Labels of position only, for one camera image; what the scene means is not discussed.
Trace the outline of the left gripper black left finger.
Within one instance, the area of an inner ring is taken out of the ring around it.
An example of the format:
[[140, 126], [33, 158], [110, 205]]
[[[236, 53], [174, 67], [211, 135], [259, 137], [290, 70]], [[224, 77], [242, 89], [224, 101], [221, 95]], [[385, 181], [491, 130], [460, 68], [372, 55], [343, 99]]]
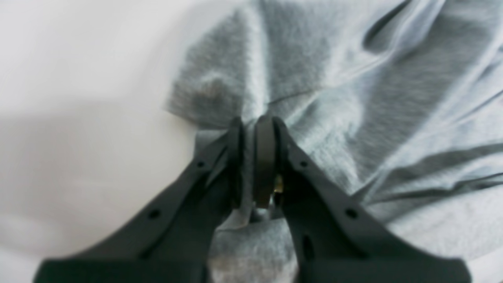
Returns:
[[216, 228], [239, 208], [244, 126], [200, 150], [129, 222], [77, 254], [46, 259], [36, 283], [206, 283]]

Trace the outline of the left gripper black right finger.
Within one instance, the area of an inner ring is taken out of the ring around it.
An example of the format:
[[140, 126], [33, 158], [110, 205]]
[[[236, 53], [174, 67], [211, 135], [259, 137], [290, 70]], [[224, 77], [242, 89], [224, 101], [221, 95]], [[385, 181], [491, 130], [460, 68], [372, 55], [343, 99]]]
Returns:
[[253, 200], [284, 215], [297, 283], [470, 283], [460, 259], [421, 251], [388, 231], [298, 147], [280, 118], [254, 130]]

